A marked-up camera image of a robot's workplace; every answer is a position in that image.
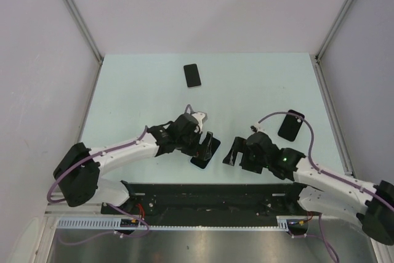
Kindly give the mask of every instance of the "table surface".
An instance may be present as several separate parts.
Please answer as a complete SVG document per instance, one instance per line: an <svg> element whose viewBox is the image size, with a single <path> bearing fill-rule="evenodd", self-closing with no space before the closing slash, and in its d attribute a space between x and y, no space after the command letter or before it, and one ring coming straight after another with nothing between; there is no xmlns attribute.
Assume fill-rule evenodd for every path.
<svg viewBox="0 0 394 263"><path fill-rule="evenodd" d="M198 65L202 86L188 89L183 66ZM105 177L138 183L272 184L277 179L222 163L236 136L247 138L250 125L275 111L296 110L315 132L313 157L323 166L344 173L308 54L150 54L106 55L82 134L87 147L131 139L153 126L175 120L186 105L208 113L205 131L221 146L205 170L180 152L138 161ZM262 124L282 147L308 151L305 124L294 142L278 137L284 115Z"/></svg>

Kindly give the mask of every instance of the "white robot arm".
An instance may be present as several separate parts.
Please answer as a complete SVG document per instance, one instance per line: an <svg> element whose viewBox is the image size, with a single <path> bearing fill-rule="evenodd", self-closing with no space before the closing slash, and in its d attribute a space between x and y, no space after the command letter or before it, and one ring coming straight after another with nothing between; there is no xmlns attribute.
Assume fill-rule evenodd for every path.
<svg viewBox="0 0 394 263"><path fill-rule="evenodd" d="M297 194L290 203L310 212L321 212L361 227L365 234L386 245L394 245L394 186L379 185L343 176L315 164L311 156L291 148L279 149L269 136L255 129L247 139L236 137L223 163L261 173L267 168L280 179L294 181Z"/></svg>
<svg viewBox="0 0 394 263"><path fill-rule="evenodd" d="M121 206L130 197L127 184L102 177L134 161L174 150L192 156L192 163L204 169L220 144L211 132L207 132L204 141L199 143L206 120L207 114L204 112L185 112L174 122L146 127L140 137L123 143L92 149L86 148L83 143L75 144L55 169L56 182L49 190L47 199L51 203L66 201L71 207L88 201ZM60 187L64 199L52 199L56 185Z"/></svg>

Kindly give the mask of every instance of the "smartphone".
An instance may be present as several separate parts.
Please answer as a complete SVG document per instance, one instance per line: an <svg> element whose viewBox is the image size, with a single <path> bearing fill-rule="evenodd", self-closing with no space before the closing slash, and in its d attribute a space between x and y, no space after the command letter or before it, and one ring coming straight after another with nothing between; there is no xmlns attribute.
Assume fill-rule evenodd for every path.
<svg viewBox="0 0 394 263"><path fill-rule="evenodd" d="M201 86L201 80L197 69L197 64L190 64L183 66L185 72L187 87L198 87Z"/></svg>
<svg viewBox="0 0 394 263"><path fill-rule="evenodd" d="M302 118L305 118L304 114L301 114L297 111L289 110L288 112L294 113L296 115L299 115ZM284 138L290 142L294 142L297 137L298 131L301 128L301 125L302 125L301 119L299 119L295 116L292 116L292 115L286 115L281 127L279 128L278 136L280 136L281 138Z"/></svg>

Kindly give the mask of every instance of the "purple cable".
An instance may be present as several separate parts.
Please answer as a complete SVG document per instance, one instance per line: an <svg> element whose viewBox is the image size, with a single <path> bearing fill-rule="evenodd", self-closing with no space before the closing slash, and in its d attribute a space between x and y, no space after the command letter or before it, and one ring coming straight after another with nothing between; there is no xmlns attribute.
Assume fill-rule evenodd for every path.
<svg viewBox="0 0 394 263"><path fill-rule="evenodd" d="M292 238L306 238L306 237L310 237L310 238L317 238L319 240L324 241L321 237L319 237L318 235L314 235L314 234L307 234L307 236L305 235L293 235L291 232L289 232L289 234L291 235ZM339 256L337 254L337 252L334 250L334 248L330 245L329 242L327 242L328 248L329 250L334 254L335 258L332 258L330 251L328 252L332 258L332 260L335 263L339 263Z"/></svg>
<svg viewBox="0 0 394 263"><path fill-rule="evenodd" d="M134 215L132 215L132 214L129 214L128 212L125 212L125 211L119 209L117 206L113 206L112 204L108 204L108 206L110 206L111 208L117 210L117 211L120 212L121 214L124 214L124 215L126 215L126 216L129 216L129 217L131 217L131 218L133 218L133 219L135 219L135 220L141 222L141 223L147 228L144 232L142 232L141 234L137 234L137 235L120 233L120 236L121 236L121 237L130 237L130 238L133 238L133 237L134 237L134 238L138 238L138 237L144 237L145 235L147 235L147 234L149 233L149 231L150 231L149 224L146 223L143 219L141 219L141 218L139 218L139 217L137 217L137 216L134 216ZM98 233L98 234L96 234L96 235L94 235L94 236L92 236L92 237L86 238L85 240L82 240L82 241L77 241L77 242L75 242L75 243L67 243L67 242L63 241L63 240L60 238L60 235L57 236L57 239L58 239L58 241L59 241L61 244L65 245L65 246L78 246L78 245L83 245L84 243L87 243L87 242L89 242L89 241L91 241L91 240L94 240L94 239L96 239L96 238L98 238L98 237L101 237L101 236L107 235L107 234L119 234L119 232L117 232L116 230L114 230L114 231L111 230L111 231L100 232L100 233Z"/></svg>
<svg viewBox="0 0 394 263"><path fill-rule="evenodd" d="M301 116L299 116L299 115L297 115L297 114L294 114L294 113L279 111L279 112L274 112L274 113L268 114L267 116L265 116L265 117L263 117L262 119L260 119L260 120L259 120L259 123L265 121L267 118L269 118L269 117L271 117L271 116L274 116L274 115L281 115L281 114L295 116L296 118L302 120L302 121L309 127L311 139L310 139L310 144L309 144L309 149L308 149L308 160L309 160L310 164L312 165L312 167L313 167L314 169L316 169L318 172L320 172L320 173L322 173L322 174L324 174L324 175L326 175L326 176L332 177L332 178L335 179L335 180L338 180L338 181L341 181L341 182L343 182L343 183L345 183L345 184L347 184L347 185L350 185L350 186L352 186L352 187L358 189L360 192L365 192L365 193L367 193L368 195L371 195L373 198L376 198L376 199L379 200L382 204L384 204L386 207L388 207L392 212L394 212L394 207L393 207L390 203L388 203L387 201L385 201L383 198L381 198L379 195L377 195L377 194L371 192L371 191L368 190L368 189L363 188L362 186L360 186L360 185L358 185L358 184L354 184L353 182L350 182L349 180L346 180L346 179L344 179L344 178L341 178L341 177L339 177L339 176L336 176L336 175L334 175L334 174L331 174L330 172L326 172L324 169L320 169L320 168L318 167L318 165L315 164L315 162L312 160L312 148L313 148L313 143L314 143L314 141L315 141L315 133L313 132L312 126L310 125L310 123L309 123L305 118L302 118Z"/></svg>
<svg viewBox="0 0 394 263"><path fill-rule="evenodd" d="M96 153L94 153L94 154L92 154L92 155L89 155L89 156L85 157L84 159L78 161L77 163L73 164L72 166L70 166L63 174L61 174L61 175L59 176L59 178L57 178L57 179L55 180L55 182L52 184L52 186L51 186L50 189L48 190L48 193L47 193L47 201L48 201L49 203L61 203L61 202L63 202L63 201L66 200L65 198L61 198L61 199L59 199L59 200L53 200L53 199L52 199L52 194L53 194L53 192L54 192L56 186L57 186L57 185L58 185L58 184L59 184L59 183L60 183L70 172L72 172L72 171L73 171L74 169L76 169L78 166L81 166L82 164L84 164L84 163L85 163L86 161L88 161L88 160L91 160L91 159L93 159L93 158L95 158L95 157L97 157L97 156L102 155L103 152L109 153L109 152L117 151L117 150L119 150L119 149L123 149L123 148L130 147L130 146L135 145L135 143L137 143L137 141L142 140L142 138L143 138L143 137L145 136L145 134L147 133L147 130L148 130L148 127L145 126L145 129L143 130L142 134L141 134L136 140L133 140L133 141L131 141L131 142L129 142L129 143L122 144L122 145L119 145L119 146L116 146L116 147L113 147L113 148L108 148L108 149L104 149L104 150L102 150L102 151L96 152ZM117 210L118 212L120 212L121 214L124 214L124 215L126 215L126 216L129 216L129 217L131 217L131 218L133 218L133 219L135 219L135 220L137 220L137 221L140 221L143 225L145 225L145 226L147 227L147 229L146 229L143 233L141 233L141 234L138 234L138 235L127 235L127 234L121 233L121 237L134 237L134 238L137 238L137 237L143 237L143 236L145 236L146 234L149 233L149 231L150 231L149 225L148 225L148 223L146 223L143 219L141 219L141 218L139 218L139 217L137 217L137 216L131 215L131 214L129 214L129 213L127 213L127 212L125 212L125 211L119 209L118 207L113 206L112 204L108 204L108 205L111 206L113 209ZM60 238L60 236L58 236L57 238L58 238L59 242L61 242L63 245L67 245L67 246L77 246L77 245L82 245L82 244L84 244L84 243L87 243L88 241L94 240L95 238L100 237L100 236L102 236L102 235L107 235L107 234L110 234L110 233L114 233L114 232L113 232L113 231L101 232L101 233L96 234L96 235L94 235L94 236L92 236L92 237L90 237L90 238L87 238L87 239L85 239L85 240L83 240L83 241L78 241L78 242L76 242L76 243L67 243L67 242L63 241L63 240Z"/></svg>
<svg viewBox="0 0 394 263"><path fill-rule="evenodd" d="M100 156L103 152L109 153L109 152L113 152L113 151L116 151L116 150L119 150L119 149L123 149L123 148L130 147L130 146L135 145L135 143L136 143L137 141L140 141L140 140L145 136L145 134L147 133L147 130L148 130L148 127L145 126L145 129L143 130L142 134L141 134L136 140L134 140L134 141L132 141L132 142L129 142L129 143L126 143L126 144L122 144L122 145L113 147L113 148L108 148L108 149L104 149L104 150L102 150L102 151L96 152L96 153L94 153L94 154L92 154L92 155L89 155L89 156L83 158L82 160L78 161L77 163L73 164L72 166L70 166L63 174L60 175L59 178L56 179L56 181L52 184L52 186L50 186L50 189L48 190L48 193L47 193L47 201L48 201L49 203L61 203L61 202L63 202L63 201L66 200L65 198L62 198L62 199L59 199L59 200L53 200L53 199L52 199L52 194L53 194L53 192L54 192L56 186L57 186L57 185L58 185L58 184L59 184L59 183L60 183L70 172L72 172L73 170L75 170L78 166L81 166L82 164L84 164L84 163L85 163L86 161L88 161L88 160L91 160L91 159L93 159L93 158L95 158L95 157L97 157L97 156Z"/></svg>
<svg viewBox="0 0 394 263"><path fill-rule="evenodd" d="M324 236L324 228L323 228L323 223L321 222L321 214L319 214L319 226L320 226L321 239L323 240L324 245L326 246L328 254L330 255L331 259L334 262L339 262L339 257L337 253L334 251L333 248L330 249L330 244L328 243L326 237Z"/></svg>

